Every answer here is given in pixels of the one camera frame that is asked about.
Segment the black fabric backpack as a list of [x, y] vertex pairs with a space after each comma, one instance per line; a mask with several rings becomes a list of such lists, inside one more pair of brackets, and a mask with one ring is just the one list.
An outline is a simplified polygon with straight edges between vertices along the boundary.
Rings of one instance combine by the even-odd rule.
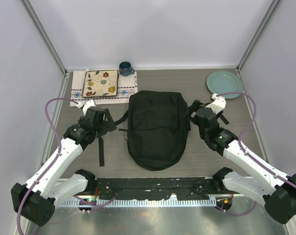
[[189, 107], [181, 93], [139, 91], [116, 126], [127, 121], [127, 149], [137, 165], [150, 171], [178, 163], [191, 130]]

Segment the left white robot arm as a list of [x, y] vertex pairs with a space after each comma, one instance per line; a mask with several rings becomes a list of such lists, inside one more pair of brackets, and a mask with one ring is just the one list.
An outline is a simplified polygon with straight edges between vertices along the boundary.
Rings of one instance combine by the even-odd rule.
[[107, 108], [90, 106], [84, 110], [78, 123], [70, 126], [60, 141], [60, 146], [47, 162], [23, 185], [16, 183], [11, 189], [14, 211], [38, 226], [51, 219], [55, 208], [72, 196], [82, 192], [91, 195], [97, 186], [95, 175], [84, 169], [58, 184], [60, 176], [70, 163], [94, 140], [116, 130]]

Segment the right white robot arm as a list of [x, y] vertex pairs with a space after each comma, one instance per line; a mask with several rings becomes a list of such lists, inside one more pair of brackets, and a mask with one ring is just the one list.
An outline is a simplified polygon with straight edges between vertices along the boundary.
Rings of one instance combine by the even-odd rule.
[[200, 138], [206, 145], [250, 175], [247, 178], [224, 167], [214, 175], [214, 191], [238, 192], [263, 206], [275, 221], [286, 224], [296, 215], [296, 174], [289, 176], [271, 166], [235, 134], [220, 127], [218, 118], [225, 105], [225, 99], [220, 97], [206, 104], [195, 100], [189, 107], [189, 114], [195, 114], [191, 122], [198, 126]]

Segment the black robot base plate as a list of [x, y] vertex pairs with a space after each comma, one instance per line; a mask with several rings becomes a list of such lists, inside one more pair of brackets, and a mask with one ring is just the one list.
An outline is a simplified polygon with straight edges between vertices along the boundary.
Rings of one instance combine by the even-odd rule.
[[98, 196], [102, 200], [168, 200], [175, 194], [178, 200], [208, 199], [209, 195], [238, 194], [229, 191], [212, 178], [98, 178], [87, 192], [77, 196]]

